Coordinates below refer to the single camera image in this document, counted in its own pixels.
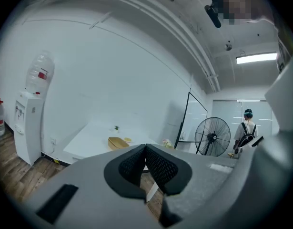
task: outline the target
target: ceiling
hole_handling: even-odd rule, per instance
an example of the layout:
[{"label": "ceiling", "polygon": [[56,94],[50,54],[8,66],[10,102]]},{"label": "ceiling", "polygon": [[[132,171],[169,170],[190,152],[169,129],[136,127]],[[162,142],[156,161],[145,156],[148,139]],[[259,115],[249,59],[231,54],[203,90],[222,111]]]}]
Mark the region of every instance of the ceiling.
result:
[{"label": "ceiling", "polygon": [[[147,10],[146,13],[161,21],[182,41],[196,59],[196,67],[202,68],[208,80],[207,93],[243,85],[271,85],[278,76],[275,61],[236,63],[236,57],[241,55],[279,51],[277,31],[266,21],[240,25],[224,23],[217,29],[204,10],[211,0],[121,1],[144,12]],[[225,50],[227,43],[232,45],[230,51]],[[253,81],[246,80],[253,75]]]},{"label": "ceiling", "polygon": [[[277,31],[266,22],[229,25],[217,29],[204,10],[211,0],[157,0],[180,17],[196,34],[202,46],[214,59],[213,66],[219,75],[221,88],[242,85],[271,85],[278,76],[276,62],[237,65],[236,57],[262,52],[278,52]],[[230,43],[232,49],[225,50]],[[247,72],[257,72],[253,81],[245,81]]]}]

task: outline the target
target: black mesh panel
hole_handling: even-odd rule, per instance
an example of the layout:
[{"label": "black mesh panel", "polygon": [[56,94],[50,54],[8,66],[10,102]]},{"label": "black mesh panel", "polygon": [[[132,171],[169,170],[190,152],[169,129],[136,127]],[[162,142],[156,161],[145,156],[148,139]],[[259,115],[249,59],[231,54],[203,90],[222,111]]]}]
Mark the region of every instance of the black mesh panel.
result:
[{"label": "black mesh panel", "polygon": [[139,152],[125,159],[119,165],[119,173],[127,181],[140,186],[141,171],[145,167],[145,152],[141,149]]},{"label": "black mesh panel", "polygon": [[177,166],[149,148],[146,149],[146,160],[147,168],[151,171],[152,177],[160,189],[166,192],[164,185],[177,174]]}]

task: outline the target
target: wooden tray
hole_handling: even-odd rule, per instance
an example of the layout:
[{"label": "wooden tray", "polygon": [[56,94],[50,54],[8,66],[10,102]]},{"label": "wooden tray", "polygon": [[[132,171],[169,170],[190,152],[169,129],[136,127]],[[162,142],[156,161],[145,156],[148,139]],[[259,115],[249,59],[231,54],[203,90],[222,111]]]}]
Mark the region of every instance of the wooden tray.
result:
[{"label": "wooden tray", "polygon": [[108,146],[112,150],[129,147],[128,143],[119,137],[109,137]]}]

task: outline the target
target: white shirt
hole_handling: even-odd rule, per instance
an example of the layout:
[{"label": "white shirt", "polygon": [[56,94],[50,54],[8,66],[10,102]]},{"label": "white shirt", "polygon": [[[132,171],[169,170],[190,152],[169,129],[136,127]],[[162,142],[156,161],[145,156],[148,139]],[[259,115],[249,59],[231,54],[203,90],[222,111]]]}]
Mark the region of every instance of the white shirt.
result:
[{"label": "white shirt", "polygon": [[[248,123],[247,120],[245,120],[243,123],[245,124],[245,127],[247,128],[247,132],[251,134],[254,129],[255,123],[253,123],[252,121],[249,121]],[[242,124],[240,124],[236,130],[234,140],[240,140],[244,135],[245,135],[245,132],[244,132],[243,126]],[[259,129],[256,127],[254,137],[257,137],[258,135],[259,135]]]}]

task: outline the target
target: backpack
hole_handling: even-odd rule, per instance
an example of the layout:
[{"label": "backpack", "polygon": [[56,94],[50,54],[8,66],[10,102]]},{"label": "backpack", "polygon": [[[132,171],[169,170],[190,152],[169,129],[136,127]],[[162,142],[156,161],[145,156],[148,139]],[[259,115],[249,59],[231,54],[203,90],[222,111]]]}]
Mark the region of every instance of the backpack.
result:
[{"label": "backpack", "polygon": [[249,143],[250,141],[252,141],[255,138],[254,134],[255,134],[255,130],[256,130],[256,125],[254,125],[253,131],[251,134],[248,133],[244,122],[242,122],[242,126],[243,126],[243,130],[244,130],[245,135],[240,139],[238,147],[245,146],[247,143]]}]

